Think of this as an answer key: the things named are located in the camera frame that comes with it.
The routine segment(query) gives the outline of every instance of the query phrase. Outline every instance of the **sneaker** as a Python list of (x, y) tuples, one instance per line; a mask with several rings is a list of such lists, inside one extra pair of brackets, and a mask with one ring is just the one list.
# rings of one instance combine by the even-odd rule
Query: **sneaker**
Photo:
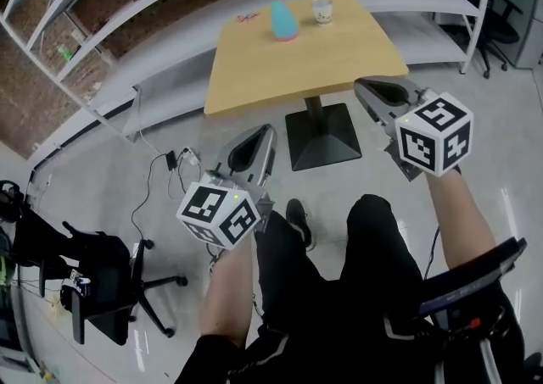
[(311, 235), (311, 229), (305, 221), (307, 218), (307, 213), (305, 212), (301, 201), (297, 198), (291, 198), (287, 204), (286, 215), (287, 221), (294, 228), (296, 228), (296, 230), (300, 231), (302, 238), (304, 239), (305, 248), (312, 249), (315, 247), (313, 236)]

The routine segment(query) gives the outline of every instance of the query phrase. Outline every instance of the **gray floor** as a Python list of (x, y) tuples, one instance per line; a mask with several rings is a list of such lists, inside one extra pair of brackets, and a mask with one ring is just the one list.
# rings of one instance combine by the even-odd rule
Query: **gray floor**
[[(541, 348), (543, 326), (543, 114), (534, 78), (529, 71), (502, 72), (494, 63), (490, 80), (476, 66), (468, 75), (456, 67), (438, 65), (415, 69), (411, 78), (437, 92), (448, 91), (475, 114), (473, 153), (462, 165), (464, 176), (496, 238), (526, 237), (527, 253), (503, 282), (524, 331), (526, 352)], [(543, 87), (543, 73), (536, 71)], [(388, 138), (357, 103), (352, 92), (328, 95), (326, 103), (345, 102), (355, 124), (363, 158), (319, 169), (293, 172), (290, 168), (284, 115), (303, 109), (303, 102), (273, 109), (256, 109), (243, 118), (205, 119), (195, 114), (146, 131), (146, 138), (160, 151), (180, 150), (190, 145), (209, 166), (216, 150), (251, 126), (271, 123), (278, 133), (278, 151), (268, 191), (283, 212), (292, 197), (302, 200), (318, 245), (310, 253), (322, 275), (339, 276), (345, 251), (345, 220), (354, 201), (363, 193), (387, 198), (401, 232), (424, 270), (436, 220), (423, 177), (406, 181), (383, 152)], [(62, 220), (82, 230), (101, 230), (122, 237), (129, 248), (139, 238), (130, 222), (131, 212), (145, 197), (148, 165), (155, 153), (141, 139), (123, 142), (99, 128), (78, 140), (49, 162), (37, 177), (42, 187), (51, 175), (51, 185), (40, 202), (40, 214), (54, 225)], [(190, 181), (197, 169), (188, 166), (183, 177)], [(39, 298), (25, 294), (31, 340), (48, 368), (62, 382), (173, 382), (198, 337), (197, 311), (208, 282), (208, 255), (202, 243), (190, 238), (175, 217), (178, 202), (166, 192), (168, 172), (163, 161), (155, 164), (152, 193), (136, 216), (144, 235), (156, 243), (146, 258), (145, 275), (183, 273), (189, 286), (154, 290), (149, 301), (176, 335), (166, 339), (142, 310), (131, 326), (128, 343), (118, 347), (87, 325), (87, 343), (72, 338), (70, 316), (58, 314)], [(171, 194), (182, 196), (178, 181)], [(371, 256), (360, 256), (361, 264)], [(445, 270), (440, 245), (431, 274)], [(26, 280), (35, 280), (34, 270), (25, 270)], [(53, 283), (48, 287), (55, 288)], [(54, 292), (49, 299), (56, 301)], [(258, 326), (255, 315), (251, 336)]]

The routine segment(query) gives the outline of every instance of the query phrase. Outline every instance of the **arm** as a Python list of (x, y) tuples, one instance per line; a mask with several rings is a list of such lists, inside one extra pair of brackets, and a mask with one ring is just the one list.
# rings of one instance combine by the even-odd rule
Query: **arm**
[(462, 176), (451, 170), (441, 177), (426, 175), (438, 218), (449, 269), (495, 247), (495, 239), (473, 201)]
[(253, 308), (252, 235), (215, 264), (200, 310), (202, 336), (223, 336), (244, 348)]

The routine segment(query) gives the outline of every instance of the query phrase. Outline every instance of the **white cup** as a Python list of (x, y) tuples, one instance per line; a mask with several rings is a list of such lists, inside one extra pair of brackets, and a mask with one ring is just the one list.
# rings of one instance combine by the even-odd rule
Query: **white cup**
[(313, 0), (313, 16), (318, 24), (325, 25), (332, 22), (332, 2), (330, 0)]

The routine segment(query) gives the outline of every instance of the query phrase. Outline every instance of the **office chair wheel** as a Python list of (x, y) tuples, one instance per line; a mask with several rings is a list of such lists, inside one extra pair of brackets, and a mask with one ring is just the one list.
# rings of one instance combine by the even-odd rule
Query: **office chair wheel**
[(176, 283), (178, 286), (186, 286), (188, 284), (187, 277), (182, 277), (182, 276), (177, 277)]

